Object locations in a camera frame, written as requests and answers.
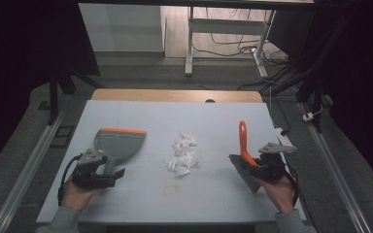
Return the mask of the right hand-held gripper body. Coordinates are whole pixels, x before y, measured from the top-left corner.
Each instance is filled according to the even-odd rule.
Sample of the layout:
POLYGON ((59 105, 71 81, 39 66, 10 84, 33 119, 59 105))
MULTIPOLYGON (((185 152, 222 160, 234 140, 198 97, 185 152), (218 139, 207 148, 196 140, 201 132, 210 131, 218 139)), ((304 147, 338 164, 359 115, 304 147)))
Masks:
POLYGON ((259 158, 255 161, 257 166, 262 169, 261 180, 268 183, 277 183, 282 177, 287 177, 291 183, 294 179, 287 171, 287 164, 282 158, 282 152, 294 152, 295 147, 288 147, 275 143, 268 143, 258 150, 259 158))

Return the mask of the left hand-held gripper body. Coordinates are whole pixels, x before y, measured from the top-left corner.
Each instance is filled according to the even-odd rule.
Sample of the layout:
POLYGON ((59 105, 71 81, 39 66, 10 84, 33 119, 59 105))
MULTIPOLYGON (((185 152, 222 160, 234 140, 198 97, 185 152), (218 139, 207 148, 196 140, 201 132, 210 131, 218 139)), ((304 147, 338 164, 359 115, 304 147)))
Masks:
POLYGON ((116 183, 116 175, 100 175, 97 173, 97 169, 106 164, 107 161, 106 156, 101 156, 91 149, 86 150, 81 154, 73 171, 73 184, 84 189, 113 187, 116 183))

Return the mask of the grey dustpan with orange edge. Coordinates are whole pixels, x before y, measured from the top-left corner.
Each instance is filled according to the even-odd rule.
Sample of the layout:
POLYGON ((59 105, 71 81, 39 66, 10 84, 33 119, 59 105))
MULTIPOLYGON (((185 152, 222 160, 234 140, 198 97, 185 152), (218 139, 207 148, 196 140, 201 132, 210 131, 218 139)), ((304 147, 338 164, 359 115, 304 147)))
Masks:
POLYGON ((107 156, 104 174, 113 175, 116 163, 134 155, 143 145, 146 130, 101 128, 95 135, 94 148, 99 155, 107 156))

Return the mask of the orange-handled grey brush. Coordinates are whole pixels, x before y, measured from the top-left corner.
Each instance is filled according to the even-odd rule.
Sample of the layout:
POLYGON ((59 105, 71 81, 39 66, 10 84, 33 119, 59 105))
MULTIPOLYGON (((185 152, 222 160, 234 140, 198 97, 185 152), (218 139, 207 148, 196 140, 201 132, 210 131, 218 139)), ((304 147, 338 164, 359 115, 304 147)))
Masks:
POLYGON ((250 155, 247 150, 247 125, 246 122, 241 120, 239 122, 239 154, 230 154, 228 156, 230 162, 236 169, 238 175, 247 185, 252 193, 257 193, 260 189, 260 184, 254 179, 251 170, 257 167, 255 159, 250 155))

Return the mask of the pile of white paper scraps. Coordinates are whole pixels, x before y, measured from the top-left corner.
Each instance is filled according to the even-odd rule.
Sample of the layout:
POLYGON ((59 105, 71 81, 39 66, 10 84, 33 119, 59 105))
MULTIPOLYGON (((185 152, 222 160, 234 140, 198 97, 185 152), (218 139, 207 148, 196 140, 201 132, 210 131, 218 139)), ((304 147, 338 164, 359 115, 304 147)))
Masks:
POLYGON ((172 143, 172 151, 163 158, 166 168, 177 176, 185 176, 199 166, 196 140, 187 133, 180 133, 172 143))

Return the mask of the person's left hand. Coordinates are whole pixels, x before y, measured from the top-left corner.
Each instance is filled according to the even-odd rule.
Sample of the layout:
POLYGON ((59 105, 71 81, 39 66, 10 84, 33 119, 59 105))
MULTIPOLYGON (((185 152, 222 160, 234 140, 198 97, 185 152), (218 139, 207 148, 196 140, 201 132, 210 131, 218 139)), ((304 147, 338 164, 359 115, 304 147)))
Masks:
POLYGON ((101 189, 79 188, 74 183, 68 182, 63 185, 61 205, 71 210, 81 212, 85 209, 90 200, 100 192, 101 189))

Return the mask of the person's right hand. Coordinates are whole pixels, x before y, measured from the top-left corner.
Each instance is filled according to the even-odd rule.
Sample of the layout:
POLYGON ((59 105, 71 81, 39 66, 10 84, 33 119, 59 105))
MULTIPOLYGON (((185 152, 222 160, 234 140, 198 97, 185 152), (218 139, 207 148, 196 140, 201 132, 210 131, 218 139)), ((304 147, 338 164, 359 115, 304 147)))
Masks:
POLYGON ((267 196, 280 214, 288 214, 294 211, 293 189, 288 178, 282 177, 277 183, 268 183, 262 180, 258 182, 265 189, 267 196))

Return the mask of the white power strip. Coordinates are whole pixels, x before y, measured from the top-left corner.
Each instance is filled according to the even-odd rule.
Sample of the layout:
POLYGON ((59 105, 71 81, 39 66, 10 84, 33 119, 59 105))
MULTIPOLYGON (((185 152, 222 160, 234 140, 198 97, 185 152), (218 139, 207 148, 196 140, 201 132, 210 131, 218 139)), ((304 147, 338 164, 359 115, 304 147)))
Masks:
POLYGON ((277 138, 278 138, 279 142, 282 145, 288 146, 288 147, 292 147, 292 143, 289 140, 288 136, 287 135, 283 135, 284 130, 282 128, 276 128, 275 132, 276 132, 276 135, 277 135, 277 138))

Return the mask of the black floor plate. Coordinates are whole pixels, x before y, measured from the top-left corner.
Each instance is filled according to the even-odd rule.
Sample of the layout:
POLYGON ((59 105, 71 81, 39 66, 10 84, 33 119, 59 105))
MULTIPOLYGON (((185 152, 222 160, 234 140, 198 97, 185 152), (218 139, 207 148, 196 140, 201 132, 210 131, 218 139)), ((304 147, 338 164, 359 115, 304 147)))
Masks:
POLYGON ((74 126, 59 126, 51 140, 50 147, 66 149, 72 140, 74 130, 74 126))

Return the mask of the black metal stand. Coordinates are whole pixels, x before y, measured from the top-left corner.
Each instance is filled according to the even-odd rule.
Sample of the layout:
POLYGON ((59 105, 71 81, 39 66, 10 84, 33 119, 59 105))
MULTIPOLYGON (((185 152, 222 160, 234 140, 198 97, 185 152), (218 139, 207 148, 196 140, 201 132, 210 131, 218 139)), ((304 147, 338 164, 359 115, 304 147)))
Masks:
POLYGON ((72 78, 76 77, 89 84, 95 89, 104 88, 104 85, 96 82, 90 76, 80 72, 79 70, 66 65, 55 65, 50 77, 50 120, 48 125, 53 125, 58 117, 58 92, 60 87, 64 94, 72 95, 77 90, 72 78))

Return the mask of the wooden table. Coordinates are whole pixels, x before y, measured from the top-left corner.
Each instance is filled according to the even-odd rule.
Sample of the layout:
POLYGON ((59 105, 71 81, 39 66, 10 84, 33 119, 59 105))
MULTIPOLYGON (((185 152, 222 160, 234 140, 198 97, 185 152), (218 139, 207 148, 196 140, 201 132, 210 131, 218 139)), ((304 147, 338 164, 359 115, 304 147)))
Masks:
POLYGON ((261 103, 262 97, 256 91, 99 88, 93 92, 91 100, 261 103))

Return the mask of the black tripod stand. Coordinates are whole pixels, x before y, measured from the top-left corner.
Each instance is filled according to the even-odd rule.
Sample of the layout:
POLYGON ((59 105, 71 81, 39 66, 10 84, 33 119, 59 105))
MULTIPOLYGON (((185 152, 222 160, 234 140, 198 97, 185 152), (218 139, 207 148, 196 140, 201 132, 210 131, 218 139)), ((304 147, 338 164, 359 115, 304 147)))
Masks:
POLYGON ((330 13, 328 16, 316 14, 308 32, 311 43, 305 52, 294 58, 291 67, 298 67, 294 78, 281 83, 270 91, 271 96, 283 92, 301 83, 295 98, 298 102, 307 102, 314 95, 312 122, 319 133, 320 112, 322 111, 322 70, 323 65, 329 62, 329 54, 333 51, 336 42, 345 26, 350 20, 348 14, 330 13))

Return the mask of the dark curtain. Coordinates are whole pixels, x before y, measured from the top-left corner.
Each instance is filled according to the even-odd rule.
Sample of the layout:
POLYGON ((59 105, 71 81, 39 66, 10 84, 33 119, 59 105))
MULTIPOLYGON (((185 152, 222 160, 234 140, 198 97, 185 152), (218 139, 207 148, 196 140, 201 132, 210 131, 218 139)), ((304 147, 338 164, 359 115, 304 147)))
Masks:
POLYGON ((81 0, 0 0, 0 152, 31 91, 70 71, 100 74, 81 0))
POLYGON ((332 100, 331 117, 373 169, 373 0, 314 1, 328 7, 278 11, 268 40, 292 61, 311 43, 308 32, 316 14, 351 17, 323 65, 323 94, 332 100))

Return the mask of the white panel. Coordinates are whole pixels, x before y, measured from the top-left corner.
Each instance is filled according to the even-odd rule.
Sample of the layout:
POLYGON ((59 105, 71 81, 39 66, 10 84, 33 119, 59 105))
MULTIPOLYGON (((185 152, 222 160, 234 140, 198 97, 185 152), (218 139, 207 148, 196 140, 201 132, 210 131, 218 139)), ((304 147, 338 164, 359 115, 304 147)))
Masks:
POLYGON ((80 3, 79 8, 95 51, 164 51, 159 6, 80 3))

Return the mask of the aluminium floor rail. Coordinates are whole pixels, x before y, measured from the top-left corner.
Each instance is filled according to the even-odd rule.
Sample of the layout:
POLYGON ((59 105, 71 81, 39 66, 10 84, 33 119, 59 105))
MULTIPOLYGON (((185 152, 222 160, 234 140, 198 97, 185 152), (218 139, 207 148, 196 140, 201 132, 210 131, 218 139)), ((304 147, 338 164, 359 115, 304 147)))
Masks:
POLYGON ((350 219, 356 229, 356 233, 373 233, 355 195, 350 189, 346 179, 343 176, 333 153, 330 150, 324 136, 320 133, 312 121, 305 121, 312 135, 316 147, 322 156, 323 163, 328 170, 328 173, 340 195, 342 202, 350 216, 350 219))
POLYGON ((26 194, 35 174, 50 147, 51 140, 53 139, 60 122, 65 117, 65 111, 59 112, 58 116, 54 118, 51 125, 47 125, 35 148, 29 155, 26 164, 22 168, 17 181, 13 185, 9 195, 7 196, 4 204, 0 208, 0 233, 6 233, 9 228, 20 203, 26 194))

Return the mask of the white metal desk frame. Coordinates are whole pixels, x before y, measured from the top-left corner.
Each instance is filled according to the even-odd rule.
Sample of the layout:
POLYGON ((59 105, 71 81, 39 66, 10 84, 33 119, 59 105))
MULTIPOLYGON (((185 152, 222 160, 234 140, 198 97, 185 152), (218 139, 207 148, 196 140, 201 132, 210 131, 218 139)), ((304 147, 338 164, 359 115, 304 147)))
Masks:
POLYGON ((259 43, 255 49, 252 49, 256 70, 262 78, 267 78, 268 74, 261 59, 263 46, 275 15, 274 10, 265 11, 263 21, 238 20, 238 19, 209 19, 194 17, 194 8, 188 8, 187 22, 187 47, 186 47, 186 66, 185 75, 192 75, 193 55, 192 41, 194 33, 216 33, 216 34, 238 34, 255 35, 259 37, 259 43))

